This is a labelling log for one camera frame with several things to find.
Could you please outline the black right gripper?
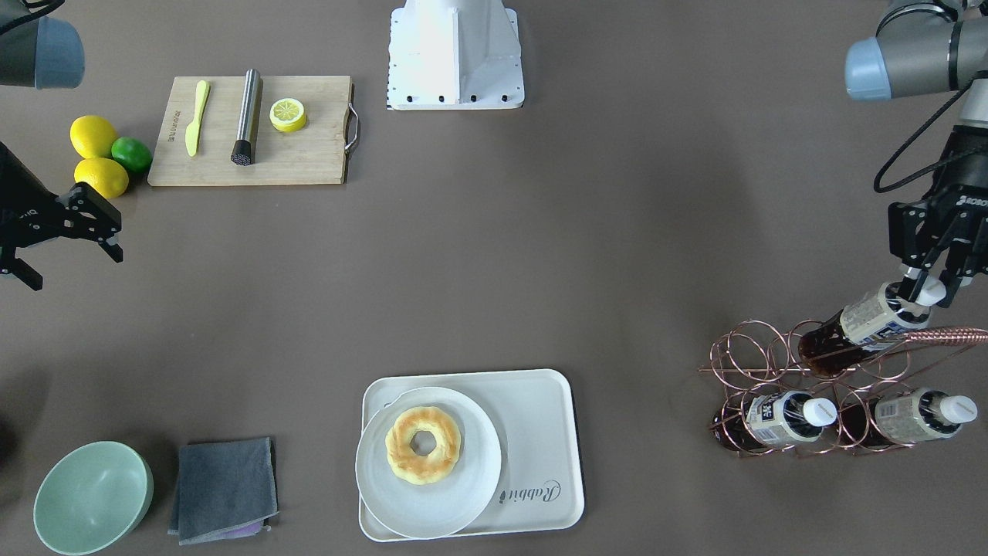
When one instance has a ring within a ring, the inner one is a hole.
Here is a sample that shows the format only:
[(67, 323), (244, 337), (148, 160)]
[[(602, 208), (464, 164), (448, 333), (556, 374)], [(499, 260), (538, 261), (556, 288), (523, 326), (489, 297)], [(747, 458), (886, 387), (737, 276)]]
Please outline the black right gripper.
[(39, 291), (43, 277), (15, 256), (56, 237), (95, 242), (115, 263), (122, 263), (120, 211), (92, 185), (77, 182), (64, 195), (49, 192), (6, 144), (1, 144), (1, 273)]

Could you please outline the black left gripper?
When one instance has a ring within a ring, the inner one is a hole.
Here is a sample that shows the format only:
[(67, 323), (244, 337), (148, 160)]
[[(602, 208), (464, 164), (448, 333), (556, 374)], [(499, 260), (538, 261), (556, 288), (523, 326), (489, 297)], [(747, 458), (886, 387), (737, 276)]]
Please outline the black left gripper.
[(939, 281), (952, 305), (959, 289), (986, 272), (986, 130), (955, 126), (941, 154), (943, 166), (921, 200), (887, 208), (889, 249), (905, 265), (898, 295), (917, 302), (929, 271), (949, 250)]

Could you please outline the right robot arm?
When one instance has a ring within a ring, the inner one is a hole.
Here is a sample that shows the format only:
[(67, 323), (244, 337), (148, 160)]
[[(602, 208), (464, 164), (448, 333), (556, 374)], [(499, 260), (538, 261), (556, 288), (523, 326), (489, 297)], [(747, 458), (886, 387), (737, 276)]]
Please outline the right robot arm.
[[(1, 6), (1, 77), (4, 86), (75, 88), (85, 71), (78, 32), (50, 14), (61, 1), (4, 1)], [(39, 291), (42, 275), (18, 249), (68, 237), (95, 242), (121, 263), (121, 214), (87, 182), (64, 195), (49, 192), (6, 144), (1, 145), (1, 271)]]

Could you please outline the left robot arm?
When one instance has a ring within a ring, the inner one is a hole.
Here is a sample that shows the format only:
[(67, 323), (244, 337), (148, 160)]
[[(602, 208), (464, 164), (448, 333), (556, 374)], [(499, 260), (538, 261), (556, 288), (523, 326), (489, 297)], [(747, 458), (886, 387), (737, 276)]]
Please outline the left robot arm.
[(986, 271), (986, 3), (892, 1), (875, 35), (850, 47), (844, 85), (850, 98), (890, 100), (950, 92), (963, 102), (938, 161), (876, 192), (890, 192), (929, 174), (920, 200), (888, 208), (889, 243), (904, 266), (899, 294), (917, 302), (939, 257), (948, 307), (957, 292)]

